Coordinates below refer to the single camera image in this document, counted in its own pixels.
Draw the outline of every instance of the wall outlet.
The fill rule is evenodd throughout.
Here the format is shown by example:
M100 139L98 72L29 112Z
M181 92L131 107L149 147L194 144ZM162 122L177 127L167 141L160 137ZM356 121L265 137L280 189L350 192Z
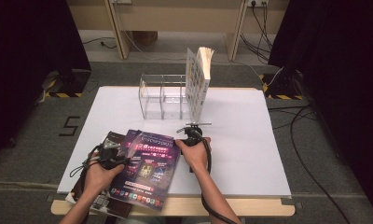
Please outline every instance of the wall outlet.
M266 4L266 7L267 7L268 4L269 4L269 0L248 0L247 6L251 7L253 1L256 2L256 7L263 7L265 4Z

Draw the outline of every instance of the colorful magazine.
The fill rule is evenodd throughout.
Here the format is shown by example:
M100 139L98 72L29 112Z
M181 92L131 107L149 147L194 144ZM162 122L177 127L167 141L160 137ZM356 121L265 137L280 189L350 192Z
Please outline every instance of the colorful magazine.
M180 156L173 138L129 130L119 154L131 157L131 163L114 178L108 196L161 211Z

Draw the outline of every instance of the handheld controller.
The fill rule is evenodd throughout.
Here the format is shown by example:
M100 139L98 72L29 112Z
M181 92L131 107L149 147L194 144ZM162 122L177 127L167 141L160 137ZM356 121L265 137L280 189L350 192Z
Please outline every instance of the handheld controller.
M100 147L98 161L104 169L111 170L120 164L128 165L131 159L125 156L117 156L116 148Z
M110 132L103 143L97 146L99 151L98 162L104 169L111 170L120 164L126 166L130 163L130 158L126 158L125 155L118 155L118 149L123 139L123 135Z
M203 131L196 125L185 127L177 132L180 133L182 131L184 131L184 134L187 135L187 139L183 139L182 141L189 147L197 145L200 142L200 137L203 136Z

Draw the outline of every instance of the person's right hand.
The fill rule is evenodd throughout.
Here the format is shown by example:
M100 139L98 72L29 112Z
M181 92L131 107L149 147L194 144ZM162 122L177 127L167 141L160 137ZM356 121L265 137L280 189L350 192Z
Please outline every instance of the person's right hand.
M207 144L210 145L211 138L206 137ZM186 163L192 168L195 169L206 169L207 165L207 152L202 142L199 142L193 147L189 147L184 144L180 139L175 140L175 144L181 148L184 154Z

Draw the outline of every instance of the transparent container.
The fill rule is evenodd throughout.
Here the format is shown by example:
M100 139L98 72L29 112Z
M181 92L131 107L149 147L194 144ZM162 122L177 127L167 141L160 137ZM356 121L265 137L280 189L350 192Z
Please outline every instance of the transparent container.
M142 75L139 100L144 119L190 119L185 75Z

